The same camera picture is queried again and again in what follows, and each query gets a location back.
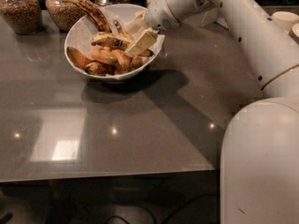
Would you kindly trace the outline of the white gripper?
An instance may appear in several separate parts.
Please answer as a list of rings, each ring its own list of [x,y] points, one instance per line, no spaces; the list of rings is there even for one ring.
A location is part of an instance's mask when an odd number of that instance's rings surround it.
[[[125,54],[129,57],[140,55],[154,45],[159,31],[168,31],[179,26],[166,0],[152,0],[147,11],[136,12],[135,17],[124,25],[124,31],[133,37]]]

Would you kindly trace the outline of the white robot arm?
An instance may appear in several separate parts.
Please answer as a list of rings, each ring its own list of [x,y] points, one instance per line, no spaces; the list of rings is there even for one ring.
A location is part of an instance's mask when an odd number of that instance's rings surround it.
[[[254,0],[153,0],[157,30],[219,9],[265,95],[230,121],[221,149],[221,224],[299,224],[299,45]]]

